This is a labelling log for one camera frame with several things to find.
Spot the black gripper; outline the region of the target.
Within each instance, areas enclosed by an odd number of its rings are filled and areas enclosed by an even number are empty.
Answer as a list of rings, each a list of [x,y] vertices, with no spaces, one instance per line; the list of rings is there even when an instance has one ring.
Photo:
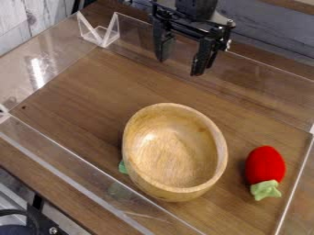
[[[217,51],[229,50],[231,30],[237,24],[217,11],[218,0],[151,0],[155,55],[161,62],[173,53],[175,36],[171,29],[199,39],[199,50],[191,64],[191,76],[203,75],[213,66]]]

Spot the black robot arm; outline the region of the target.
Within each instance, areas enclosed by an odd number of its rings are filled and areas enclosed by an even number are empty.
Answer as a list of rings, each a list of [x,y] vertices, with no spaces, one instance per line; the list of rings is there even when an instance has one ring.
[[[218,52],[230,49],[234,20],[218,13],[218,0],[173,0],[169,4],[151,0],[151,4],[157,59],[165,62],[170,58],[174,33],[179,33],[199,42],[190,75],[203,75],[213,67]]]

